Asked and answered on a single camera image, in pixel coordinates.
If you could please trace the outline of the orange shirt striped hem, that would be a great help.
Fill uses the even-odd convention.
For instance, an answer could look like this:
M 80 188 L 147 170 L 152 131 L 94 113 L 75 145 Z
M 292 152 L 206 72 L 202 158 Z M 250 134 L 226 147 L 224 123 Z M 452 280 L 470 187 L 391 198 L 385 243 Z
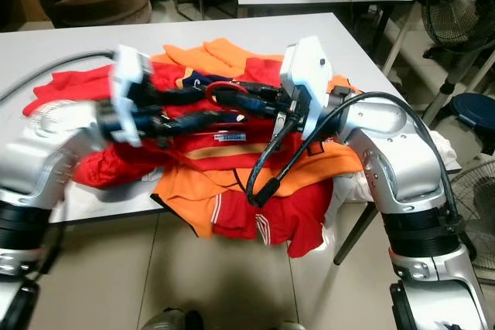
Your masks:
M 290 168 L 273 196 L 290 196 L 304 186 L 326 179 L 333 182 L 336 175 L 358 172 L 361 168 L 360 159 L 350 148 L 332 141 L 316 142 Z M 215 234 L 211 218 L 217 196 L 226 191 L 242 191 L 247 196 L 250 174 L 249 168 L 201 172 L 177 166 L 164 172 L 152 194 L 183 218 L 197 236 L 210 237 Z

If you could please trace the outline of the red wire hanger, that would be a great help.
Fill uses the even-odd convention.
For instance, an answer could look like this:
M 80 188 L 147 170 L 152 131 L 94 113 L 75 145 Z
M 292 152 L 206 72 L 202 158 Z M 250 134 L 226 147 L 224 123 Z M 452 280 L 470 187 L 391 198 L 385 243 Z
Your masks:
M 213 100 L 213 96 L 215 96 L 215 94 L 245 94 L 245 93 L 237 92 L 236 85 L 240 85 L 240 84 L 234 82 L 233 80 L 216 80 L 216 82 L 212 82 L 210 83 L 210 85 L 205 87 L 205 92 L 206 92 L 205 98 L 210 103 L 218 105 L 218 107 L 222 107 L 222 105 L 217 104 L 216 101 Z M 223 108 L 225 108 L 225 110 L 232 110 L 232 108 L 229 107 L 223 107 Z

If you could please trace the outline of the red garment white stripes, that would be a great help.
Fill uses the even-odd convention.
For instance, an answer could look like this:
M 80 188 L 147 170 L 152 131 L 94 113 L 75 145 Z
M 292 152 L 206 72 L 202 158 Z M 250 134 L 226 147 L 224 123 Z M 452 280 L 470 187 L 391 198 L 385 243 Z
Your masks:
M 250 204 L 242 191 L 217 196 L 213 231 L 227 238 L 287 244 L 290 258 L 301 258 L 324 242 L 322 227 L 331 203 L 331 179 L 304 186 L 290 196 L 273 196 L 264 206 Z

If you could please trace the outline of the white thick garment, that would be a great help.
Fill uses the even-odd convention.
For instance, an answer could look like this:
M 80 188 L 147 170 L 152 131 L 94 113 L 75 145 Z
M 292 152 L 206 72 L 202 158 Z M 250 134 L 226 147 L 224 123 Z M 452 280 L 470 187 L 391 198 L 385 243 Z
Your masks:
M 435 130 L 431 130 L 430 135 L 441 154 L 445 170 L 460 170 L 456 150 L 449 140 Z M 371 202 L 371 200 L 372 195 L 363 172 L 344 172 L 342 175 L 336 175 L 333 177 L 333 194 L 325 213 L 324 223 L 333 225 L 337 211 L 344 203 Z

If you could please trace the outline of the grey left robot foot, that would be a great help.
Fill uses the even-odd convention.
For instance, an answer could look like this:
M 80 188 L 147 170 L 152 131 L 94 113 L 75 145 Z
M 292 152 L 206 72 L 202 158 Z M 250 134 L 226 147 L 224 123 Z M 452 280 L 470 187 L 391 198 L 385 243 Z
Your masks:
M 197 310 L 166 308 L 146 320 L 139 330 L 203 330 L 203 319 Z

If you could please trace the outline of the white table black legs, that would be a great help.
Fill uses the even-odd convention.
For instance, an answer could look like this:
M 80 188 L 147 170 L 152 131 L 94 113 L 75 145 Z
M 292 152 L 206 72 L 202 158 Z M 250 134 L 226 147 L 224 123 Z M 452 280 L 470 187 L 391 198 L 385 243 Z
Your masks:
M 1 34 L 2 222 L 34 227 L 36 233 L 29 241 L 38 250 L 47 228 L 65 220 L 65 191 L 78 161 L 113 140 L 102 131 L 100 107 L 92 101 L 51 104 L 25 117 L 22 107 L 36 79 L 76 61 L 112 56 L 119 45 L 144 52 L 153 45 L 191 46 L 226 37 L 252 52 L 268 53 L 307 36 L 319 38 L 333 70 L 364 89 L 360 103 L 397 97 L 383 73 L 332 13 Z

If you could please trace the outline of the grey floor fan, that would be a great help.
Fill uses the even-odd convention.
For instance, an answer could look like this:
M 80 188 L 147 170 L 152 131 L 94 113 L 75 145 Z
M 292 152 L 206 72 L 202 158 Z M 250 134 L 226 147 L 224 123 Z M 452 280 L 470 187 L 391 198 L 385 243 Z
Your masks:
M 452 190 L 478 281 L 495 287 L 495 159 L 459 172 Z

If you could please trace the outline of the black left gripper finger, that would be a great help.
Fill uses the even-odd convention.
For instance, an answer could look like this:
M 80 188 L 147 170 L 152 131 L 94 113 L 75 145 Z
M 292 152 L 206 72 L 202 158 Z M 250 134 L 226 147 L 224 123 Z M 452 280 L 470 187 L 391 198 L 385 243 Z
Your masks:
M 181 134 L 199 133 L 215 123 L 233 121 L 232 112 L 198 111 L 184 117 L 166 118 L 159 123 L 160 136 L 176 136 Z
M 204 87 L 180 87 L 155 92 L 155 105 L 191 105 L 205 100 Z

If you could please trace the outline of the red jersey navy collar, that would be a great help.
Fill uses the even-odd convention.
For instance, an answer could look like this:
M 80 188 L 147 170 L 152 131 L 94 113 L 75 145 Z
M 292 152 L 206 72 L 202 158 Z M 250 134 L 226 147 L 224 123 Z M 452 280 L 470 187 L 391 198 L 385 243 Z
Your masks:
M 212 76 L 211 80 L 246 80 L 265 86 L 279 86 L 279 67 L 282 61 L 247 58 L 245 70 L 240 76 L 227 78 Z M 191 86 L 193 78 L 206 78 L 202 73 L 172 63 L 152 63 L 153 86 L 160 90 Z M 189 105 L 173 105 L 164 108 L 167 117 L 186 117 L 199 111 L 222 111 L 223 108 L 208 100 Z M 74 181 L 78 184 L 106 188 L 138 181 L 154 168 L 176 166 L 193 168 L 197 171 L 236 170 L 254 167 L 261 151 L 268 146 L 273 136 L 271 119 L 248 118 L 245 124 L 223 126 L 215 124 L 206 132 L 185 134 L 166 140 L 167 147 L 145 140 L 143 146 L 135 148 L 130 144 L 114 143 L 102 152 L 89 154 L 77 166 Z M 243 132 L 243 140 L 216 139 L 220 134 Z M 300 134 L 290 134 L 282 146 L 265 163 L 266 168 L 281 168 L 302 143 Z

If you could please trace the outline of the black pedestal fan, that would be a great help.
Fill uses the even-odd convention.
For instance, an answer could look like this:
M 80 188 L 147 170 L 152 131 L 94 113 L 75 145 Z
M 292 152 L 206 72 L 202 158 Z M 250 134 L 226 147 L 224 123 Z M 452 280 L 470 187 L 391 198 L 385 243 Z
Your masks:
M 495 45 L 495 0 L 419 1 L 425 31 L 435 44 L 428 54 L 443 49 L 455 56 L 452 69 L 423 114 L 431 124 L 481 51 Z

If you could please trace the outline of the plain red shirt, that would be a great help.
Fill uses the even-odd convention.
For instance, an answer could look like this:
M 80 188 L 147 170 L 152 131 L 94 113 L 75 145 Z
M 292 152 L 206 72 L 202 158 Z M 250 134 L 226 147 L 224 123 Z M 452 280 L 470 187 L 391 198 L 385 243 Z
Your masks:
M 29 117 L 42 105 L 55 100 L 105 100 L 111 96 L 110 76 L 112 65 L 88 71 L 66 71 L 53 73 L 46 85 L 34 87 L 36 98 L 22 108 L 22 114 Z

